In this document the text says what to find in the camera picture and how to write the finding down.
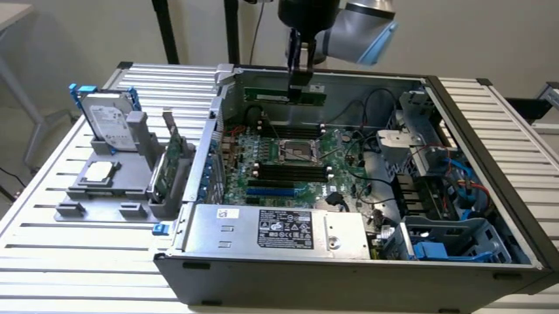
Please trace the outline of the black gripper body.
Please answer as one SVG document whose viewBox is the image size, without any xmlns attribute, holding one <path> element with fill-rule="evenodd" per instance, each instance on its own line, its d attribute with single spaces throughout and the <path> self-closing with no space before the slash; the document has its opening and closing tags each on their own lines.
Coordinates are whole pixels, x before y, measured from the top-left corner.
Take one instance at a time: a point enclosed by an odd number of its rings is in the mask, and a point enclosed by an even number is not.
<svg viewBox="0 0 559 314">
<path fill-rule="evenodd" d="M 311 42 L 319 32 L 333 27 L 339 4 L 339 0 L 285 0 L 279 2 L 278 16 L 302 42 Z"/>
</svg>

